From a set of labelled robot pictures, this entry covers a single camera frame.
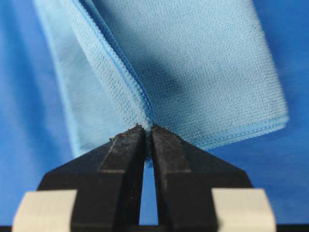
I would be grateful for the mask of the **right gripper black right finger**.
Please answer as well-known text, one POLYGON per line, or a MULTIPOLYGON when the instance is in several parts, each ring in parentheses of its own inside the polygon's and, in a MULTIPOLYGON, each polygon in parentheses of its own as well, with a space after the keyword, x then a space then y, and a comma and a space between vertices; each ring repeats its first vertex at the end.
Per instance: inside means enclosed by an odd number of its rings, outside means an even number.
POLYGON ((159 222, 173 232, 273 232, 263 189, 246 172, 158 126, 152 128, 159 222))

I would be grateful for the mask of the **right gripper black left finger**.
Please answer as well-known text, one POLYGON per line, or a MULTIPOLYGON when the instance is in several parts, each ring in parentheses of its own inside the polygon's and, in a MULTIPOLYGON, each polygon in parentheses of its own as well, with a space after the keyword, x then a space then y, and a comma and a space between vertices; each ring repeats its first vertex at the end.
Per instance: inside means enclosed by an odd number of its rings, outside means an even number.
POLYGON ((136 225, 146 136, 140 125, 47 172, 27 192, 14 232, 114 232, 136 225))

